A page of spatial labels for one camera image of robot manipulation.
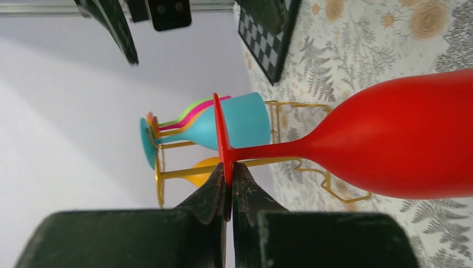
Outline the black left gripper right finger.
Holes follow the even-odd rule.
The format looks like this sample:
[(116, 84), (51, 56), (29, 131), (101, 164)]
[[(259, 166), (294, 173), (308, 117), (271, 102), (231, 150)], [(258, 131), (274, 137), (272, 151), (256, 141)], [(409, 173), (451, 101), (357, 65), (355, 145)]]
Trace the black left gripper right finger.
[(291, 212), (233, 167), (236, 267), (418, 267), (407, 235), (389, 215)]

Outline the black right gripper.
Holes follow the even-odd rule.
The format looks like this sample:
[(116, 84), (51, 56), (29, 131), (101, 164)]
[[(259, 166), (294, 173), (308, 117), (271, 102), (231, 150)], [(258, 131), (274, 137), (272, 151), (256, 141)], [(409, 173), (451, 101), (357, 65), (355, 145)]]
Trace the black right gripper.
[[(134, 23), (149, 21), (155, 31), (188, 27), (192, 23), (190, 1), (129, 0), (124, 1)], [(119, 1), (75, 0), (84, 17), (93, 17), (105, 27), (131, 65), (138, 65), (133, 37)]]

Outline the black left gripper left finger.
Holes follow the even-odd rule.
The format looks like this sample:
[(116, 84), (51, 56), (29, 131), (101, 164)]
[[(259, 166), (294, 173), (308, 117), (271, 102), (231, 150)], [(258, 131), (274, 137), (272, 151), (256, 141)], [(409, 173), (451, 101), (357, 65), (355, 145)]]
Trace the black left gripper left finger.
[(172, 209), (56, 212), (35, 229), (17, 267), (224, 267), (223, 166)]

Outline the yellow plastic wine glass front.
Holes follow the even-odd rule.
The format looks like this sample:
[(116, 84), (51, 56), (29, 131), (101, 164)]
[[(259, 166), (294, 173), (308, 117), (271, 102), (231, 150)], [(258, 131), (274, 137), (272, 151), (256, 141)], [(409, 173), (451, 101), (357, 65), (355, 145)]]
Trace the yellow plastic wine glass front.
[(208, 180), (219, 162), (220, 160), (217, 156), (201, 160), (191, 168), (192, 174), (185, 175), (183, 178), (192, 185), (201, 187)]

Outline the yellow plastic wine glass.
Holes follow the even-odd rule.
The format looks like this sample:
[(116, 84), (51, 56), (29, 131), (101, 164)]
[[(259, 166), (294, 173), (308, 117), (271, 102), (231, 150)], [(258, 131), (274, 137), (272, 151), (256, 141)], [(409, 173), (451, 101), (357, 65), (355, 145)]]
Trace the yellow plastic wine glass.
[(201, 114), (204, 111), (206, 111), (206, 109), (203, 109), (202, 111), (199, 111), (197, 114), (195, 114), (192, 117), (192, 119), (190, 119), (183, 127), (177, 128), (174, 130), (169, 130), (169, 131), (160, 131), (158, 129), (157, 123), (155, 123), (157, 119), (156, 118), (152, 119), (151, 116), (147, 116), (146, 122), (148, 124), (148, 132), (151, 134), (151, 137), (154, 139), (159, 139), (162, 137), (173, 136), (179, 133), (183, 133), (195, 123), (195, 121), (201, 116)]
[(185, 175), (183, 178), (192, 185), (201, 187), (208, 180), (219, 162), (220, 160), (217, 156), (201, 160), (191, 168), (192, 174)]

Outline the gold wire wine glass rack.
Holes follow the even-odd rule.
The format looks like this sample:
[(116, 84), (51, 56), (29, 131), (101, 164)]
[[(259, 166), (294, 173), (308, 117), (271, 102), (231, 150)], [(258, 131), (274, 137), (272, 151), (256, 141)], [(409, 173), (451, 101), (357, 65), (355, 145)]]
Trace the gold wire wine glass rack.
[[(151, 167), (154, 168), (155, 171), (155, 181), (156, 181), (156, 190), (157, 190), (157, 200), (158, 200), (158, 205), (162, 208), (165, 201), (164, 201), (164, 180), (165, 179), (172, 179), (172, 178), (183, 178), (185, 175), (190, 175), (192, 174), (192, 170), (190, 169), (185, 169), (185, 170), (176, 170), (176, 171), (165, 171), (165, 160), (160, 159), (159, 156), (164, 155), (164, 150), (165, 149), (171, 149), (171, 148), (177, 148), (177, 147), (185, 147), (185, 146), (191, 146), (194, 143), (191, 141), (186, 141), (186, 142), (178, 142), (178, 143), (171, 143), (171, 144), (166, 144), (166, 143), (160, 143), (156, 145), (153, 141), (154, 138), (151, 137), (151, 134), (148, 132), (148, 124), (146, 120), (144, 119), (144, 129), (142, 133), (144, 134), (144, 138), (142, 140), (143, 142), (143, 147), (150, 148), (151, 149)], [(348, 203), (354, 203), (354, 202), (359, 202), (362, 200), (369, 200), (371, 198), (371, 193), (368, 192), (365, 196), (362, 197), (357, 197), (357, 198), (351, 198), (351, 199), (344, 199), (343, 197), (337, 195), (335, 192), (332, 191), (331, 187), (331, 173), (327, 170), (319, 170), (319, 169), (309, 169), (309, 168), (303, 168), (302, 167), (302, 159), (297, 158), (297, 157), (277, 157), (277, 158), (266, 158), (266, 159), (252, 159), (252, 160), (247, 160), (244, 161), (243, 163), (246, 164), (247, 166), (261, 166), (261, 165), (269, 165), (269, 164), (275, 164), (279, 162), (286, 162), (286, 161), (297, 161), (298, 165), (295, 167), (296, 171), (304, 172), (304, 171), (309, 171), (309, 172), (314, 172), (314, 173), (319, 173), (324, 176), (324, 181), (321, 183), (321, 187), (325, 189), (330, 195), (332, 195), (334, 198), (339, 200), (342, 203), (348, 204)]]

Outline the blue plastic wine glass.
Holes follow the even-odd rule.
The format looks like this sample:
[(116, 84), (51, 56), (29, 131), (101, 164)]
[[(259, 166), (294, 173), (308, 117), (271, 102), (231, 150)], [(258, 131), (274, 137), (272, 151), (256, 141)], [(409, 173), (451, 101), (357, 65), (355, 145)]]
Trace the blue plastic wine glass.
[[(267, 145), (271, 141), (270, 120), (267, 106), (259, 93), (249, 93), (220, 101), (230, 144), (235, 148)], [(175, 141), (191, 141), (202, 147), (218, 149), (214, 105), (184, 127), (167, 137), (154, 139), (156, 145)]]

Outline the green plastic wine glass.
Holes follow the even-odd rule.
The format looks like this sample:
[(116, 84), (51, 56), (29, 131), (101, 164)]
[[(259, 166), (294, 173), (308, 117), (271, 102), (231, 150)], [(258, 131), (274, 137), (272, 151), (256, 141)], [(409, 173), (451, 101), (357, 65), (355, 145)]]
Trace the green plastic wine glass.
[(171, 121), (168, 121), (168, 122), (165, 122), (165, 123), (159, 123), (159, 127), (167, 127), (167, 126), (171, 126), (171, 125), (174, 125), (174, 124), (177, 124), (179, 122), (181, 122), (190, 112), (192, 109), (194, 109), (195, 107), (197, 107), (199, 104), (201, 103), (204, 103), (206, 101), (209, 101), (210, 98), (203, 98), (203, 99), (200, 99), (200, 100), (197, 100), (193, 103), (191, 103), (181, 114), (180, 116), (177, 118), (177, 119), (174, 119), (174, 120), (171, 120)]

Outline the magenta plastic wine glass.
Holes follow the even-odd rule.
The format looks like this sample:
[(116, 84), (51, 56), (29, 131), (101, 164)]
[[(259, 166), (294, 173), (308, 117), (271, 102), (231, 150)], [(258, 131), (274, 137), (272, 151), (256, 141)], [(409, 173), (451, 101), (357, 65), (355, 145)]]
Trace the magenta plastic wine glass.
[(201, 103), (199, 104), (197, 107), (195, 107), (194, 109), (191, 110), (191, 112), (179, 123), (177, 124), (174, 124), (174, 125), (171, 125), (171, 126), (167, 126), (167, 127), (159, 127), (159, 123), (157, 123), (157, 121), (155, 121), (155, 123), (157, 123), (157, 126), (158, 126), (158, 129), (159, 130), (172, 130), (172, 129), (177, 129), (177, 128), (181, 128), (183, 127), (190, 119), (192, 119), (192, 117), (197, 114), (199, 111), (202, 111), (203, 109), (207, 109), (208, 107), (210, 107), (212, 104), (213, 104), (213, 99), (210, 98), (210, 100), (204, 102), (204, 103)]

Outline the red plastic wine glass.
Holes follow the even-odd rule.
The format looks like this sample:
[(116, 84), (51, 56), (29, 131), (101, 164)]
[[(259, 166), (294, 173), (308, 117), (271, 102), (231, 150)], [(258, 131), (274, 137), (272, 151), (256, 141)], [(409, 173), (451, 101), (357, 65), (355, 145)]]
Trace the red plastic wine glass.
[(472, 196), (472, 70), (410, 76), (340, 103), (307, 136), (235, 149), (214, 100), (227, 183), (236, 161), (301, 157), (368, 192), (403, 199)]

